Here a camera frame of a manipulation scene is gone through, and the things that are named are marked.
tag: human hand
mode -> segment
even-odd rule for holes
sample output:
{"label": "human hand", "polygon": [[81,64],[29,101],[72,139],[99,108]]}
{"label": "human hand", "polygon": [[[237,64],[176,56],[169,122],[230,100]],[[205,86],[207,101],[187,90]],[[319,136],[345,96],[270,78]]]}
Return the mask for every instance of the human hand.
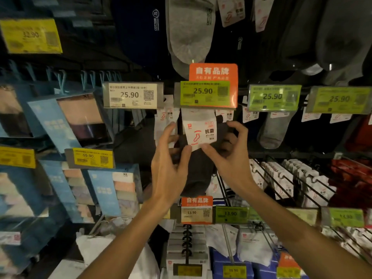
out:
{"label": "human hand", "polygon": [[173,154],[175,150],[169,149],[168,144],[175,142],[178,138],[178,136],[170,135],[175,127],[176,124],[174,122],[171,122],[165,127],[151,161],[151,198],[165,206],[165,212],[167,212],[174,201],[181,195],[186,185],[189,160],[192,152],[190,145],[185,146],[182,150],[178,167],[172,163],[170,154]]}
{"label": "human hand", "polygon": [[248,129],[237,121],[228,121],[227,125],[234,127],[239,136],[227,133],[221,148],[227,150],[229,155],[224,158],[209,144],[202,144],[203,152],[214,162],[218,172],[230,188],[237,194],[243,195],[247,184],[254,184],[250,171],[247,149]]}

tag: sock logo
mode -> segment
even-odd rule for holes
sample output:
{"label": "sock logo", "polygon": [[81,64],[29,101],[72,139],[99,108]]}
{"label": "sock logo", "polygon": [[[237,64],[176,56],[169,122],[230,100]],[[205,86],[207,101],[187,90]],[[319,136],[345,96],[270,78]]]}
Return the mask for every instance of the sock logo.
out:
{"label": "sock logo", "polygon": [[241,43],[243,42],[243,37],[238,38],[238,50],[241,50]]}
{"label": "sock logo", "polygon": [[154,17],[154,30],[155,31],[159,31],[160,28],[159,28],[159,10],[158,9],[154,9],[152,11],[152,16]]}
{"label": "sock logo", "polygon": [[207,25],[212,25],[212,9],[207,9]]}

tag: hand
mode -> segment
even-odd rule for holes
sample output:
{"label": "hand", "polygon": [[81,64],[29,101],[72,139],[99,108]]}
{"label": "hand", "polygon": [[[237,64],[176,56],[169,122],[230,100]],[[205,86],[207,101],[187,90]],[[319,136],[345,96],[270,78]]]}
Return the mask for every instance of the hand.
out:
{"label": "hand", "polygon": [[227,125],[234,127],[239,136],[228,133],[225,136],[229,142],[223,142],[221,148],[230,155],[226,158],[220,156],[209,144],[202,144],[203,152],[214,162],[218,172],[230,188],[237,194],[243,195],[247,184],[255,184],[249,166],[247,149],[248,129],[237,121],[228,121]]}
{"label": "hand", "polygon": [[171,122],[165,127],[159,139],[158,146],[156,147],[155,155],[151,161],[151,198],[154,201],[160,202],[163,206],[166,206],[165,212],[168,211],[181,195],[186,185],[189,160],[192,152],[192,147],[190,145],[185,146],[182,150],[178,167],[173,165],[170,157],[171,149],[168,149],[168,144],[177,140],[177,136],[170,135],[175,127],[176,124],[174,122]]}

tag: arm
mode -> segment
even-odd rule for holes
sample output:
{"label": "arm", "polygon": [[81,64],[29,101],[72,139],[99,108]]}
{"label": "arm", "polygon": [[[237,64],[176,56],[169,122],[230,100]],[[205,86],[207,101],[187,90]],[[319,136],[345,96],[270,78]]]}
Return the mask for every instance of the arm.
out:
{"label": "arm", "polygon": [[305,273],[317,279],[370,278],[372,266],[354,257],[259,189],[249,170],[248,129],[236,121],[228,121],[228,124],[239,132],[238,138],[229,134],[229,143],[222,145],[231,154],[223,158],[208,144],[202,145],[203,151],[234,192],[265,220]]}
{"label": "arm", "polygon": [[186,146],[176,169],[172,164],[168,143],[175,123],[168,125],[156,148],[151,162],[152,195],[132,222],[89,265],[78,279],[127,279],[156,225],[179,197],[186,184],[191,146]]}

